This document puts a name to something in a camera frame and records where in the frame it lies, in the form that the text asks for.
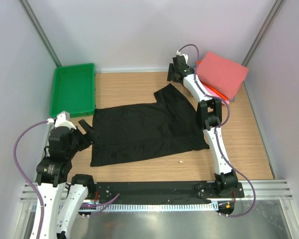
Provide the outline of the green plastic bin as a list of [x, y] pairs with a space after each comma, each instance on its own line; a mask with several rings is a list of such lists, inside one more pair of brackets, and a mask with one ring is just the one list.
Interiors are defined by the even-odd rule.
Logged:
[[95, 65], [93, 63], [58, 67], [54, 71], [50, 116], [66, 111], [72, 118], [94, 114]]

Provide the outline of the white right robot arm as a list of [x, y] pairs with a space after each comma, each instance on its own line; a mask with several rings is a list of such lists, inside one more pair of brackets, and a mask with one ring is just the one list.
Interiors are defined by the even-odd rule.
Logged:
[[230, 166], [223, 142], [222, 100], [211, 96], [199, 81], [194, 69], [187, 64], [185, 54], [176, 55], [169, 64], [168, 81], [181, 83], [197, 100], [196, 122], [207, 137], [215, 170], [215, 193], [220, 197], [233, 197], [238, 187], [235, 170]]

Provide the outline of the aluminium frame rail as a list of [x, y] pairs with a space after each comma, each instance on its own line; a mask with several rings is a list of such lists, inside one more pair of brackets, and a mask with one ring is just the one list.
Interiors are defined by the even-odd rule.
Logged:
[[[292, 200], [293, 196], [286, 180], [252, 180], [258, 200]], [[37, 195], [26, 183], [20, 197], [20, 203], [37, 202]]]

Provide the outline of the folded orange t shirt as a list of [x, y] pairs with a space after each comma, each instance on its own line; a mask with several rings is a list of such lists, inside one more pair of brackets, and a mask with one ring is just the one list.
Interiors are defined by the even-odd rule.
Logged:
[[[196, 60], [195, 61], [195, 67], [197, 68], [198, 67], [198, 65], [201, 63], [201, 60]], [[219, 97], [221, 97], [222, 99], [224, 99], [224, 100], [228, 100], [227, 98], [226, 98], [226, 96], [224, 96], [222, 93], [220, 93], [219, 91], [217, 91], [215, 88], [213, 88], [212, 86], [210, 86], [210, 85], [208, 85], [208, 84], [206, 84], [206, 83], [204, 83], [204, 82], [202, 82], [202, 84], [204, 85], [204, 87], [206, 87], [207, 89], [208, 89], [208, 91], [209, 92], [213, 92], [215, 95], [217, 95], [217, 96], [219, 96]]]

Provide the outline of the folded light pink t shirt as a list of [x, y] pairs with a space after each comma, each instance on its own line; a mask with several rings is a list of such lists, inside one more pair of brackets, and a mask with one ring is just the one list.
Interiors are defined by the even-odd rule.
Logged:
[[214, 97], [219, 97], [222, 98], [227, 104], [230, 103], [230, 101], [228, 100], [228, 98], [226, 96], [224, 96], [222, 93], [220, 93], [219, 91], [217, 91], [215, 88], [207, 85], [206, 83], [202, 83], [204, 88], [207, 90], [207, 94], [214, 96]]

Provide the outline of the left aluminium corner post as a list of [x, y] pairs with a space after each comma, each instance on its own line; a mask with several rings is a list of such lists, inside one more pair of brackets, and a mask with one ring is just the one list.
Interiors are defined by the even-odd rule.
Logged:
[[47, 50], [49, 56], [51, 57], [52, 61], [56, 65], [56, 67], [62, 67], [62, 64], [61, 64], [55, 50], [53, 49], [52, 44], [50, 43], [45, 31], [43, 30], [36, 14], [34, 13], [31, 5], [29, 4], [29, 2], [27, 0], [19, 0], [19, 3], [22, 6], [22, 8], [24, 9], [28, 19], [30, 20], [32, 26], [34, 27], [37, 35], [39, 36], [41, 42], [43, 43], [45, 49]]

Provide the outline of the aluminium corner post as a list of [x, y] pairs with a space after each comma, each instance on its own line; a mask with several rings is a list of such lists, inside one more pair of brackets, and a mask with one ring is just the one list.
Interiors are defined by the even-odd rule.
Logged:
[[249, 48], [246, 57], [244, 58], [242, 65], [247, 67], [249, 62], [251, 61], [253, 55], [255, 54], [256, 50], [260, 46], [262, 40], [264, 39], [266, 33], [269, 31], [271, 25], [273, 24], [275, 18], [277, 17], [278, 13], [280, 12], [281, 8], [283, 7], [285, 0], [275, 0], [274, 4], [272, 5], [270, 11], [268, 12], [264, 22], [262, 23], [251, 47]]
[[30, 20], [32, 26], [34, 27], [37, 35], [39, 36], [41, 42], [43, 43], [45, 49], [47, 50], [49, 56], [51, 57], [52, 61], [56, 65], [56, 67], [62, 67], [62, 64], [61, 64], [55, 50], [53, 49], [52, 44], [50, 43], [45, 31], [43, 30], [36, 14], [34, 13], [31, 5], [29, 4], [29, 2], [27, 0], [19, 0], [19, 3], [22, 6], [22, 8], [24, 9], [28, 19]]

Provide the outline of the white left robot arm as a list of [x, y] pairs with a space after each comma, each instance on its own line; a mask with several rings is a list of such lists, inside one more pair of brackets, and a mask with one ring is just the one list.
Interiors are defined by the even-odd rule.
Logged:
[[68, 239], [83, 200], [91, 199], [96, 193], [93, 176], [76, 174], [64, 206], [59, 207], [72, 169], [72, 159], [77, 152], [97, 142], [99, 136], [85, 120], [80, 120], [79, 124], [85, 133], [67, 120], [50, 132], [44, 157], [36, 168], [39, 196], [30, 235], [32, 239]]

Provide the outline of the right aluminium corner post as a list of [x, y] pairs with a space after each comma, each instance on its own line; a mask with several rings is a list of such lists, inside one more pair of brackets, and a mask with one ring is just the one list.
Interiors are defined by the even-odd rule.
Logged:
[[280, 12], [281, 8], [283, 7], [285, 0], [275, 0], [274, 4], [272, 5], [270, 11], [268, 12], [264, 22], [262, 23], [251, 47], [249, 48], [246, 57], [244, 58], [242, 65], [247, 67], [249, 62], [251, 61], [253, 55], [255, 54], [256, 50], [260, 46], [262, 40], [264, 39], [266, 33], [269, 31], [271, 25], [273, 24], [275, 18], [277, 17], [278, 13]]

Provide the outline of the folded salmon pink t shirt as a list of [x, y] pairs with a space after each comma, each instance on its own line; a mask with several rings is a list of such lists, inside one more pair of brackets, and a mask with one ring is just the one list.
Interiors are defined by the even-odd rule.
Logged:
[[202, 83], [231, 101], [248, 72], [249, 68], [209, 51], [199, 63], [196, 74]]

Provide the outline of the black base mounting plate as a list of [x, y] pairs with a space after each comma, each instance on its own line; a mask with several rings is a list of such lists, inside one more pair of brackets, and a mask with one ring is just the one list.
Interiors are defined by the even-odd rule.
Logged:
[[99, 200], [106, 202], [115, 196], [121, 204], [163, 203], [174, 199], [244, 198], [242, 184], [221, 191], [214, 181], [162, 182], [98, 182]]

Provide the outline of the black t shirt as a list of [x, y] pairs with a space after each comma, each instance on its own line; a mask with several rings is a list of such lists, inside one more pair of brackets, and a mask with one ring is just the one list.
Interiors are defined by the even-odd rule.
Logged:
[[208, 149], [196, 111], [172, 84], [156, 91], [155, 103], [96, 109], [99, 132], [90, 165], [100, 167]]

